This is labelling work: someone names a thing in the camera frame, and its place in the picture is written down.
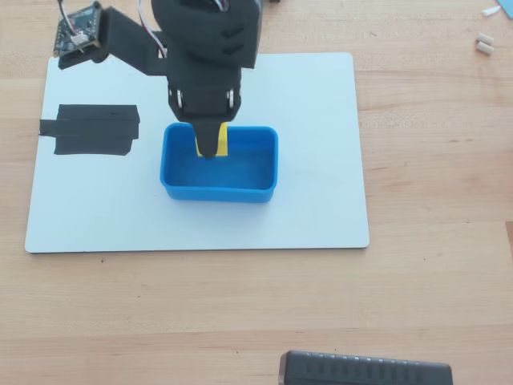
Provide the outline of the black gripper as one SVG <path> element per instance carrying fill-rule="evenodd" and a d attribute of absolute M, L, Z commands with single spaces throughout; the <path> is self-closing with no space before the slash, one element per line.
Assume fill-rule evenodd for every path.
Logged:
<path fill-rule="evenodd" d="M 195 123 L 198 151 L 212 159 L 219 123 L 233 120 L 240 108 L 241 72 L 256 64 L 263 4 L 154 1 L 151 8 L 168 45 L 169 106 L 179 121 Z"/>

